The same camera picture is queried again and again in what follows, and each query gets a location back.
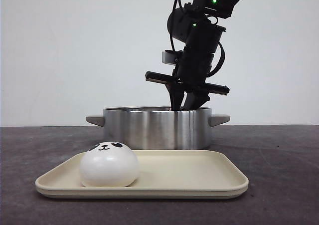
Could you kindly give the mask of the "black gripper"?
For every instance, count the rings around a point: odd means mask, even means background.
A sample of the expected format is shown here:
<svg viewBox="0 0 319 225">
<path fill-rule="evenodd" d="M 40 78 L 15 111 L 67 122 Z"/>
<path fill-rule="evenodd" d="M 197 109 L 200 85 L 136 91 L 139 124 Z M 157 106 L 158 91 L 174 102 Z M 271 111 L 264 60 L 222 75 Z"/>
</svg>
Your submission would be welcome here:
<svg viewBox="0 0 319 225">
<path fill-rule="evenodd" d="M 185 91 L 187 96 L 183 108 L 199 109 L 210 100 L 209 93 L 221 95 L 229 93 L 227 86 L 205 82 L 206 78 L 211 77 L 220 70 L 225 60 L 224 49 L 221 48 L 220 59 L 216 67 L 210 70 L 213 57 L 213 53 L 196 52 L 189 47 L 185 47 L 172 75 L 148 71 L 145 74 L 145 78 L 147 81 L 166 84 L 171 110 L 180 110 Z"/>
</svg>

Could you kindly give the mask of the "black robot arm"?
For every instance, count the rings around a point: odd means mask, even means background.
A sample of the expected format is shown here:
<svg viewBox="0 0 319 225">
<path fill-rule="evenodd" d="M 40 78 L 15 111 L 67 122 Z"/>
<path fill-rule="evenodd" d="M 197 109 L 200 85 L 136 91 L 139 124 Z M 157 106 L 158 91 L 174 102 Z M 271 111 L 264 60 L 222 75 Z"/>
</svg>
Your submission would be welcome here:
<svg viewBox="0 0 319 225">
<path fill-rule="evenodd" d="M 227 95 L 227 86 L 206 83 L 216 74 L 225 60 L 221 50 L 215 68 L 211 67 L 214 54 L 221 47 L 220 38 L 226 29 L 209 18 L 229 18 L 239 0 L 193 0 L 181 4 L 174 0 L 167 20 L 170 39 L 185 44 L 183 50 L 165 50 L 162 62 L 175 66 L 172 75 L 146 72 L 147 81 L 164 84 L 169 92 L 171 110 L 197 110 L 210 100 L 209 94 Z"/>
</svg>

